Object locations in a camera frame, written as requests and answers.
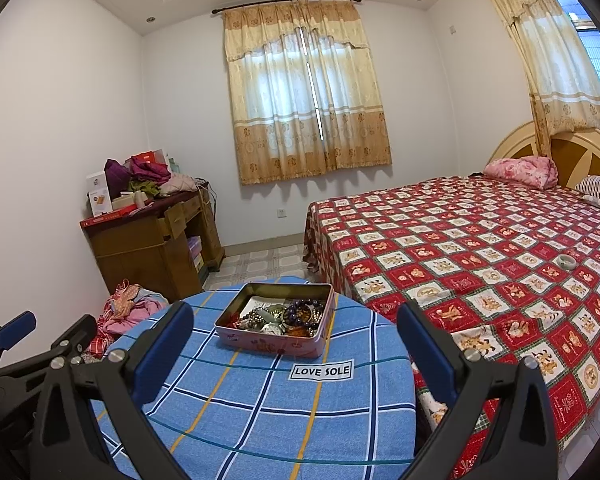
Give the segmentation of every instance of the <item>bed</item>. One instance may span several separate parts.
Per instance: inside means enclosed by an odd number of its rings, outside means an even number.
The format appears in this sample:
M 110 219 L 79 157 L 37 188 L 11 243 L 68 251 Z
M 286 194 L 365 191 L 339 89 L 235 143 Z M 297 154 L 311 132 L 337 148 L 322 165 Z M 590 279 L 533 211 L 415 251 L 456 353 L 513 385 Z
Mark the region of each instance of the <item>bed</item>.
M 524 124 L 493 158 L 537 153 Z M 405 299 L 420 303 L 460 348 L 490 359 L 535 357 L 554 409 L 560 478 L 582 475 L 600 453 L 600 209 L 575 184 L 600 174 L 600 132 L 552 140 L 560 186 L 548 191 L 483 176 L 445 177 L 310 205 L 305 261 L 321 279 L 394 320 Z M 571 272 L 554 261 L 569 254 Z M 413 365 L 432 428 L 446 406 Z M 467 472 L 495 402 L 485 405 L 454 474 Z M 593 464 L 600 472 L 600 459 Z M 582 475 L 586 478 L 589 471 Z

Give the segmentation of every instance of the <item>green cloth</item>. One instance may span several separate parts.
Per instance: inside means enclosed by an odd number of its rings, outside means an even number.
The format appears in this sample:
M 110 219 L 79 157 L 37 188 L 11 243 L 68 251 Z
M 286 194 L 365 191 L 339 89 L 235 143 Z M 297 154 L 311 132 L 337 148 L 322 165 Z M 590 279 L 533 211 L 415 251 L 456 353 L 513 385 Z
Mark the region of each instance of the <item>green cloth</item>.
M 129 191 L 144 191 L 147 195 L 147 198 L 153 199 L 155 196 L 160 195 L 160 189 L 158 189 L 158 185 L 151 180 L 143 180 L 140 182 L 139 180 L 132 180 L 129 182 L 128 186 Z

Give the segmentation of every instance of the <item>wooden headboard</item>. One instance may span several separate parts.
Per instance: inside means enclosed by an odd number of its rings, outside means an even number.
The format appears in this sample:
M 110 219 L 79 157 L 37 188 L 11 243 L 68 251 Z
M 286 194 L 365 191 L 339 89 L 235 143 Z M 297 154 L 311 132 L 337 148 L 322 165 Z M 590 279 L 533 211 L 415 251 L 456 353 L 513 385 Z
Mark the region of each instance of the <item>wooden headboard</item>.
M 505 137 L 491 160 L 527 155 L 538 155 L 533 122 L 523 124 Z M 600 175 L 600 130 L 566 132 L 552 137 L 551 155 L 558 168 L 558 184 L 573 189 L 587 175 Z

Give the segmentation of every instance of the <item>desk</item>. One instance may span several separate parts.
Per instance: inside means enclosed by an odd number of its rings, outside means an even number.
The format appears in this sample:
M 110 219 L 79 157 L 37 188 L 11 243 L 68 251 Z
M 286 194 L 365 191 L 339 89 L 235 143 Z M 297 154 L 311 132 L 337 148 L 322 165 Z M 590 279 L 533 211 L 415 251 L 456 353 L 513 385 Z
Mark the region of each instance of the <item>desk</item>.
M 111 294 L 124 279 L 171 302 L 200 292 L 187 245 L 190 236 L 202 239 L 202 257 L 210 270 L 217 270 L 224 257 L 206 189 L 156 200 L 136 214 L 84 231 Z
M 354 359 L 353 378 L 291 381 L 293 357 L 236 352 L 214 336 L 214 321 L 239 287 L 186 299 L 194 331 L 167 384 L 143 408 L 184 471 L 195 480 L 397 479 L 413 459 L 415 411 L 413 373 L 395 325 L 338 295 L 324 354 L 298 362 Z M 153 324 L 142 322 L 109 351 L 129 348 Z M 103 403 L 94 410 L 101 414 Z M 106 413 L 100 428 L 120 471 L 137 478 Z

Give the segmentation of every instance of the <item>white wall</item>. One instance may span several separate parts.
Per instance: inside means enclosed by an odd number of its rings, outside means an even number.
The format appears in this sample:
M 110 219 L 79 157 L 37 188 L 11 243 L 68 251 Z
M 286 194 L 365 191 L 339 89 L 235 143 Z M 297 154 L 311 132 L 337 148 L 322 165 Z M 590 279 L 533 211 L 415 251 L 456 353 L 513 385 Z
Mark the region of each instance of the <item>white wall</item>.
M 12 0 L 0 15 L 0 324 L 45 351 L 108 296 L 78 225 L 85 176 L 147 147 L 141 39 L 93 0 Z
M 184 173 L 211 182 L 224 245 L 302 232 L 315 200 L 458 172 L 448 86 L 426 13 L 374 2 L 359 10 L 394 164 L 276 184 L 240 186 L 238 180 L 222 18 L 199 16 L 143 38 L 151 147 L 166 148 Z M 278 208 L 286 208 L 287 218 L 276 217 Z
M 439 0 L 427 14 L 451 91 L 460 174 L 481 171 L 500 141 L 532 120 L 522 61 L 490 0 Z

